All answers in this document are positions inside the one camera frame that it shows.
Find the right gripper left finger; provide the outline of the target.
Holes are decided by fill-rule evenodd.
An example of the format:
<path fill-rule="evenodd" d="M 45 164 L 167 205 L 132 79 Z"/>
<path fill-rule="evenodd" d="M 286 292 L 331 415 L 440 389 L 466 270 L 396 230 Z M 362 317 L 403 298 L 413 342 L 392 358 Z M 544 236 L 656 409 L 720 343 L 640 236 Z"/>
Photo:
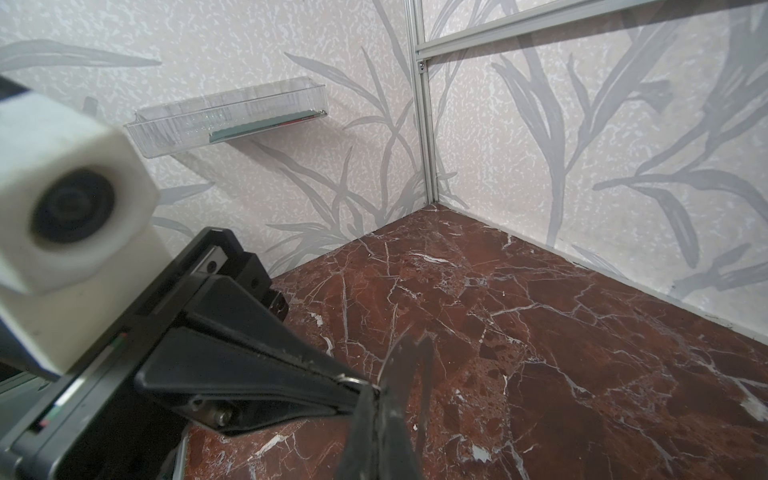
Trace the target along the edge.
<path fill-rule="evenodd" d="M 335 479 L 380 479 L 380 392 L 363 389 L 351 416 L 344 450 Z"/>

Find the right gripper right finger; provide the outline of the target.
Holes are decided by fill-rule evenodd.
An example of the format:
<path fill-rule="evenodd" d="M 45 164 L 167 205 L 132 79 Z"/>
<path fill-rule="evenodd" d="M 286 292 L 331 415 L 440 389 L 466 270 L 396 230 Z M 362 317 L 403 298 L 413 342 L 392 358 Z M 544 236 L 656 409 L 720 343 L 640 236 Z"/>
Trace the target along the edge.
<path fill-rule="evenodd" d="M 380 377 L 376 414 L 376 474 L 379 479 L 421 479 L 433 387 L 434 344 L 429 335 L 404 336 L 393 347 Z M 412 390 L 420 387 L 416 439 L 408 429 Z"/>

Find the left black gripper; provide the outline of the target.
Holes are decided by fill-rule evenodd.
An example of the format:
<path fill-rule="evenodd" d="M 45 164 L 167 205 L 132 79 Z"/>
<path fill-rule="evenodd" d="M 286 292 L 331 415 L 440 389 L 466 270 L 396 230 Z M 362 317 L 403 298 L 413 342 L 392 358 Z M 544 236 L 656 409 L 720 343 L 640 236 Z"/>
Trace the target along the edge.
<path fill-rule="evenodd" d="M 153 479 L 191 421 L 244 435 L 351 414 L 366 379 L 285 326 L 280 299 L 232 231 L 203 229 L 67 373 L 45 377 L 2 436 L 2 477 Z"/>

